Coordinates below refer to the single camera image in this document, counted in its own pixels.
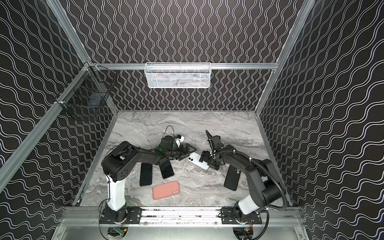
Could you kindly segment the white smartphone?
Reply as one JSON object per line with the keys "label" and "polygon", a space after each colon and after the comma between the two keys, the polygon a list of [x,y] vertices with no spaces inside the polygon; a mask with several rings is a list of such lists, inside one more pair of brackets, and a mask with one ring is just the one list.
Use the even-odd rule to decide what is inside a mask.
{"label": "white smartphone", "polygon": [[201,155],[197,154],[196,152],[191,153],[190,156],[187,157],[187,160],[189,162],[193,163],[194,165],[198,166],[203,170],[208,170],[209,169],[208,163],[204,161],[200,162],[200,159],[201,159]]}

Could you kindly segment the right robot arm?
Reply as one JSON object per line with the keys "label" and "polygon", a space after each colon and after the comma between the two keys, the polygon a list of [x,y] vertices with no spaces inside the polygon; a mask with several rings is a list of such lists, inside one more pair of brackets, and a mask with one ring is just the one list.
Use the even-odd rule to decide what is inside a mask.
{"label": "right robot arm", "polygon": [[235,203],[235,209],[240,216],[252,212],[267,210],[285,210],[289,206],[286,189],[274,163],[269,160],[259,160],[248,156],[231,145],[224,145],[221,137],[213,136],[206,131],[210,151],[204,151],[200,158],[214,170],[229,165],[224,186],[236,191],[240,177],[238,172],[246,176],[249,194]]}

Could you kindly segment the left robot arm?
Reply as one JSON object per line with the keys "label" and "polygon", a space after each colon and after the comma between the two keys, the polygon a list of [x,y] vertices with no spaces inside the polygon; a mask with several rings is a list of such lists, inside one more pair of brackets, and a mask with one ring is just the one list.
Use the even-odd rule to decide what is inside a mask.
{"label": "left robot arm", "polygon": [[137,163],[144,168],[160,167],[163,179],[174,176],[171,161],[188,158],[197,148],[184,143],[184,137],[164,136],[153,149],[136,147],[127,141],[116,146],[102,161],[102,169],[108,181],[107,206],[117,212],[126,207],[125,180]]}

